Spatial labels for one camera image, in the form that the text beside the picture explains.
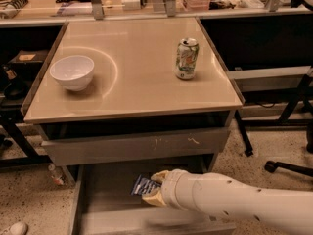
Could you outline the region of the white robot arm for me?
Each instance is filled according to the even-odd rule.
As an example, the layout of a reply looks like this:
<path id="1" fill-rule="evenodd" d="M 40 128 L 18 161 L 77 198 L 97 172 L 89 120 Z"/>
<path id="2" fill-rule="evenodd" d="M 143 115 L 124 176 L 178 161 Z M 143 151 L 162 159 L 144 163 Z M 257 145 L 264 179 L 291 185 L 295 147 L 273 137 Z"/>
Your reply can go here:
<path id="1" fill-rule="evenodd" d="M 253 219 L 291 235 L 313 235 L 312 192 L 258 188 L 219 173 L 174 169 L 154 174 L 142 198 L 154 206 Z"/>

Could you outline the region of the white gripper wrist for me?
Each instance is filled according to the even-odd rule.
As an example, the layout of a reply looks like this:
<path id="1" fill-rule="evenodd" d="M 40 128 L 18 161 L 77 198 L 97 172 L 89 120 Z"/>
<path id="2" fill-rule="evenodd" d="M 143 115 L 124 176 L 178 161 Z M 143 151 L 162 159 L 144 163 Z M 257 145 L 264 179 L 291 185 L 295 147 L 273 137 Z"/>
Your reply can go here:
<path id="1" fill-rule="evenodd" d="M 161 190 L 154 189 L 144 194 L 142 199 L 150 205 L 169 207 L 181 210 L 194 210 L 196 208 L 193 198 L 193 185 L 197 176 L 188 171 L 174 169 L 163 170 L 151 176 L 151 180 L 162 184 Z"/>

